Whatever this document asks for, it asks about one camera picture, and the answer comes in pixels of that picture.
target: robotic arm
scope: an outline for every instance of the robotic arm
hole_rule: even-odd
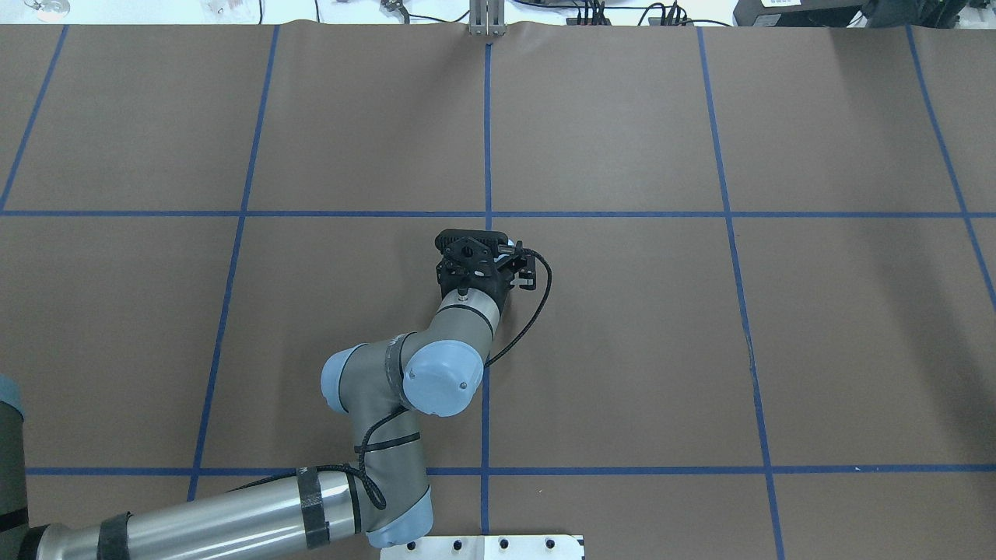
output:
[[[484,368],[535,322],[551,280],[546,260],[504,233],[447,229],[435,246],[442,303],[429,327],[344,350],[323,367],[323,395],[353,425],[359,457],[353,464],[299,468],[89,528],[29,530],[21,408],[16,387],[0,377],[0,558],[264,560],[360,532],[377,548],[427,534],[431,488],[413,411],[450,417],[466,409]],[[508,293],[515,286],[536,289],[537,259],[548,273],[540,306],[512,343],[486,361]]]

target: metal clamp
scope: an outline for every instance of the metal clamp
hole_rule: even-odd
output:
[[[505,35],[505,0],[470,0],[471,35]]]

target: white mounting plate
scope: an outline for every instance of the white mounting plate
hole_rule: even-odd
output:
[[[548,540],[553,548],[547,547]],[[456,541],[459,550],[453,546]],[[580,535],[422,537],[412,550],[403,544],[381,549],[380,560],[584,560],[584,542]]]

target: blue joint cap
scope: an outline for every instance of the blue joint cap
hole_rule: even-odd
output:
[[[14,408],[21,419],[24,418],[24,408],[21,406],[21,390],[14,380],[0,376],[0,403]]]
[[[376,531],[367,533],[367,540],[376,548],[407,544],[427,535],[432,529],[432,487],[397,519]]]
[[[420,348],[404,368],[404,395],[427,415],[451,417],[470,405],[484,378],[484,362],[472,346],[441,340]]]
[[[363,346],[357,344],[348,350],[336,352],[325,362],[322,367],[322,395],[329,403],[333,411],[341,415],[347,415],[343,402],[339,400],[339,381],[343,378],[343,370],[346,368],[346,361],[353,355],[353,352]]]

